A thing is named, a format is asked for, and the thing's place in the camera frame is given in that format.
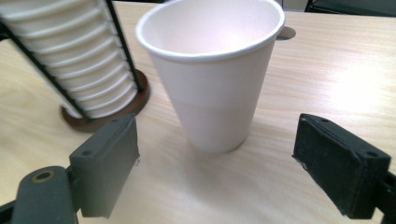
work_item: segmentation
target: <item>wooden table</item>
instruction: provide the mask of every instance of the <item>wooden table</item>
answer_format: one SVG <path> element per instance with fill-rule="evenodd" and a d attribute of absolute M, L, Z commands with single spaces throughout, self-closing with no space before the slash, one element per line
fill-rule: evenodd
<path fill-rule="evenodd" d="M 297 35 L 276 41 L 247 141 L 236 151 L 195 150 L 134 26 L 154 5 L 117 3 L 136 67 L 152 88 L 137 116 L 141 162 L 109 220 L 80 223 L 379 223 L 342 217 L 292 157 L 298 117 L 330 119 L 396 158 L 396 19 L 287 12 Z M 70 129 L 60 100 L 0 43 L 0 204 L 35 169 L 68 166 L 90 135 Z M 395 160 L 390 170 L 396 173 Z"/>

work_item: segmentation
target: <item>cup base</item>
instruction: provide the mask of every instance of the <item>cup base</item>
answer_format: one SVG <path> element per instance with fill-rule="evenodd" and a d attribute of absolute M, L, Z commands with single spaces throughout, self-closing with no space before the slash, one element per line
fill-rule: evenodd
<path fill-rule="evenodd" d="M 67 122 L 67 124 L 69 124 L 69 126 L 72 127 L 73 129 L 84 133 L 93 133 L 107 122 L 121 115 L 129 114 L 129 113 L 134 113 L 137 115 L 149 100 L 150 88 L 146 76 L 139 70 L 136 70 L 136 72 L 139 75 L 139 78 L 142 82 L 143 90 L 136 95 L 136 97 L 131 101 L 131 103 L 129 103 L 119 112 L 107 117 L 92 119 L 91 122 L 87 122 L 85 119 L 77 119 L 69 115 L 67 110 L 63 106 L 61 106 L 62 117 Z"/>

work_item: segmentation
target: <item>round base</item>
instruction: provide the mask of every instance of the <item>round base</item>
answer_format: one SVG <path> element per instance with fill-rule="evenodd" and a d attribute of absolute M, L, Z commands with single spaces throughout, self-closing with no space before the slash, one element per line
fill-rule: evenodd
<path fill-rule="evenodd" d="M 149 82 L 146 76 L 139 70 L 136 70 L 136 72 L 139 75 L 139 78 L 142 82 L 143 91 L 138 92 L 136 97 L 131 101 L 131 103 L 125 106 L 122 110 L 110 116 L 99 119 L 92 119 L 90 122 L 87 122 L 87 120 L 85 119 L 76 119 L 72 117 L 71 115 L 69 115 L 69 113 L 67 113 L 66 109 L 63 106 L 61 106 L 61 113 L 64 120 L 70 125 L 70 127 L 72 127 L 75 130 L 84 133 L 93 133 L 96 130 L 98 130 L 100 127 L 102 127 L 104 124 L 115 119 L 116 117 L 129 113 L 138 114 L 149 100 L 150 89 L 149 89 Z"/>

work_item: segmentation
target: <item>black metal rod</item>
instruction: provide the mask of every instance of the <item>black metal rod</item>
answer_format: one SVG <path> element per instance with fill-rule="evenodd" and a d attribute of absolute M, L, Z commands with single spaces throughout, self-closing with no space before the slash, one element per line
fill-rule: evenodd
<path fill-rule="evenodd" d="M 47 68 L 38 61 L 38 59 L 35 57 L 35 55 L 30 51 L 28 48 L 26 48 L 22 42 L 11 32 L 11 30 L 8 29 L 8 27 L 0 22 L 1 30 L 4 30 L 6 34 L 8 35 L 9 38 L 14 41 L 14 43 L 20 48 L 20 50 L 32 61 L 32 63 L 41 71 L 41 73 L 49 80 L 49 82 L 58 90 L 58 92 L 64 97 L 64 99 L 70 103 L 71 106 L 73 106 L 77 112 L 87 121 L 91 122 L 92 119 L 85 113 L 85 111 L 76 103 L 76 101 L 69 95 L 67 94 L 67 91 L 56 81 L 56 78 L 53 77 Z"/>
<path fill-rule="evenodd" d="M 141 91 L 144 90 L 143 85 L 142 85 L 142 81 L 140 80 L 140 77 L 137 74 L 136 69 L 134 68 L 134 62 L 133 62 L 131 54 L 130 54 L 130 52 L 128 50 L 128 46 L 127 46 L 126 40 L 125 40 L 125 38 L 123 36 L 122 29 L 121 29 L 119 20 L 117 18 L 116 10 L 115 10 L 111 0 L 106 0 L 106 3 L 107 3 L 108 11 L 110 12 L 111 18 L 113 19 L 114 26 L 116 27 L 117 33 L 119 35 L 120 42 L 122 44 L 122 48 L 123 48 L 125 56 L 126 56 L 127 63 L 129 64 L 129 66 L 131 68 L 131 72 L 132 72 L 132 75 L 134 77 L 134 82 L 136 83 L 137 90 L 139 92 L 141 92 Z"/>

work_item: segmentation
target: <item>cup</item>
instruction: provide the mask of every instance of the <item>cup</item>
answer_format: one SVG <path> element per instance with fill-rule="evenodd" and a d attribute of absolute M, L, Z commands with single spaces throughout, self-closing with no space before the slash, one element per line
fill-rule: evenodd
<path fill-rule="evenodd" d="M 226 152 L 248 136 L 284 22 L 272 0 L 176 0 L 140 19 L 136 38 L 196 147 Z"/>

